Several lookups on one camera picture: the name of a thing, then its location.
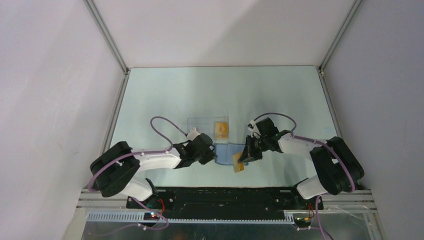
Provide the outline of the blue leather card holder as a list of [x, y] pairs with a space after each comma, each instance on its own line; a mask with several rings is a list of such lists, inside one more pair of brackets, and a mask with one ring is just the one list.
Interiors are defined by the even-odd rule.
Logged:
[[233, 155], [244, 150], [244, 144], [217, 143], [214, 145], [214, 163], [221, 166], [234, 166]]

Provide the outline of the gold VIP card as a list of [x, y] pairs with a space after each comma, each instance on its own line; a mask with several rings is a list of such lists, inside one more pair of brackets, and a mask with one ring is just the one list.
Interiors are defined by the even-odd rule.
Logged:
[[239, 159], [241, 158], [241, 156], [242, 156], [242, 152], [235, 153], [232, 156], [234, 173], [239, 173], [245, 169], [244, 163], [239, 162]]

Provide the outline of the clear acrylic card box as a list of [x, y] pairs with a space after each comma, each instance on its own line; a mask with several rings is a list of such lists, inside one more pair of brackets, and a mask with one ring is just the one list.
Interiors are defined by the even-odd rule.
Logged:
[[230, 129], [228, 139], [216, 139], [215, 138], [215, 122], [227, 122], [229, 128], [229, 118], [227, 116], [215, 116], [215, 117], [190, 117], [187, 119], [187, 128], [197, 128], [199, 133], [208, 135], [215, 144], [226, 144], [229, 140]]

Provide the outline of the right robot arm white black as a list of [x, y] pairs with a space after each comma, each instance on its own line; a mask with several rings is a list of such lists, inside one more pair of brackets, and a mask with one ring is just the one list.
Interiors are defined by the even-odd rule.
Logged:
[[352, 192], [355, 183], [365, 175], [350, 148], [338, 136], [319, 140], [296, 135], [293, 130], [279, 130], [269, 117], [251, 120], [247, 127], [250, 134], [238, 163], [261, 160], [266, 151], [299, 156], [313, 163], [315, 176], [297, 183], [290, 196], [297, 209], [304, 209], [319, 195]]

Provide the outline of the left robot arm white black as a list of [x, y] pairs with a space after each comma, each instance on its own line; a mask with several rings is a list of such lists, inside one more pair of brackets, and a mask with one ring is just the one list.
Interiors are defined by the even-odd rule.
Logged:
[[216, 157], [213, 140], [204, 133], [189, 133], [185, 142], [168, 150], [133, 152], [126, 141], [120, 141], [91, 163], [87, 188], [104, 198], [122, 194], [153, 208], [158, 202], [156, 187], [148, 178], [135, 179], [138, 172], [187, 168], [195, 162], [205, 165]]

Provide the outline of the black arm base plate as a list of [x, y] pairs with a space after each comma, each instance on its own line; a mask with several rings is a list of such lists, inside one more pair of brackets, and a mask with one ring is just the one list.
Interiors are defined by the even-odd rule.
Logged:
[[304, 199], [295, 187], [159, 187], [141, 203], [165, 210], [179, 210], [188, 204], [262, 204], [283, 210], [314, 210], [316, 200], [315, 196]]

